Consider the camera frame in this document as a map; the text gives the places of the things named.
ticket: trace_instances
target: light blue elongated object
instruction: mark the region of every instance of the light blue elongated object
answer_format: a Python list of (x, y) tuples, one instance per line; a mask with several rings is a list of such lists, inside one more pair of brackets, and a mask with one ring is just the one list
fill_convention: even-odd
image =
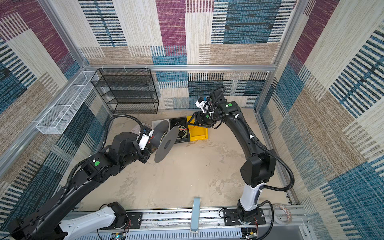
[(192, 218), (191, 218), (191, 233), (199, 232), (200, 218), (200, 197), (193, 198)]

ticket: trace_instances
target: white wire basket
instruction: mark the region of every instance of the white wire basket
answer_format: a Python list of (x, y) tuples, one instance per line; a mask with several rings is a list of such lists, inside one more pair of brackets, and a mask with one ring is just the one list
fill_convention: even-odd
[(42, 134), (63, 134), (93, 88), (94, 72), (83, 71), (43, 116), (36, 128)]

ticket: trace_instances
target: beige floor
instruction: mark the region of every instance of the beige floor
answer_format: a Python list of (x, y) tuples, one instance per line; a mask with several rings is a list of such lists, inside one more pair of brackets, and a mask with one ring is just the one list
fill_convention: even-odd
[[(159, 110), (158, 114), (133, 114), (140, 121), (190, 116), (193, 111)], [(252, 109), (244, 116), (264, 143)], [(136, 122), (126, 118), (114, 120), (107, 144), (120, 132), (129, 131)], [(158, 164), (151, 157), (146, 164), (128, 165), (115, 177), (88, 194), (80, 210), (97, 210), (102, 204), (118, 201), (126, 209), (191, 207), (194, 196), (201, 197), (202, 207), (232, 206), (241, 197), (244, 181), (240, 167), (245, 162), (243, 151), (231, 130), (222, 124), (208, 129), (208, 139), (175, 144)], [(269, 185), (281, 187), (277, 173)], [(285, 192), (265, 189), (260, 200), (288, 203)]]

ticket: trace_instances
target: yellow plastic tray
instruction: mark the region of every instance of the yellow plastic tray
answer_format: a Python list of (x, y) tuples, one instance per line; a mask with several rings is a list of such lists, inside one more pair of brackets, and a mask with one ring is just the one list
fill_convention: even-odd
[(191, 141), (197, 141), (197, 140), (204, 140), (208, 139), (208, 128), (206, 127), (196, 127), (188, 125), (189, 128), (189, 136)]

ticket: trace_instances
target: wire mesh rack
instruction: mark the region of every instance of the wire mesh rack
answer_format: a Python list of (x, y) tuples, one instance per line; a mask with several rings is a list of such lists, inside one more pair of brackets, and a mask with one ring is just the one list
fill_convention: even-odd
[(93, 71), (83, 71), (43, 116), (36, 128), (43, 134), (63, 134), (80, 106), (92, 90)]
[(112, 113), (157, 113), (159, 98), (150, 69), (99, 68), (91, 83)]

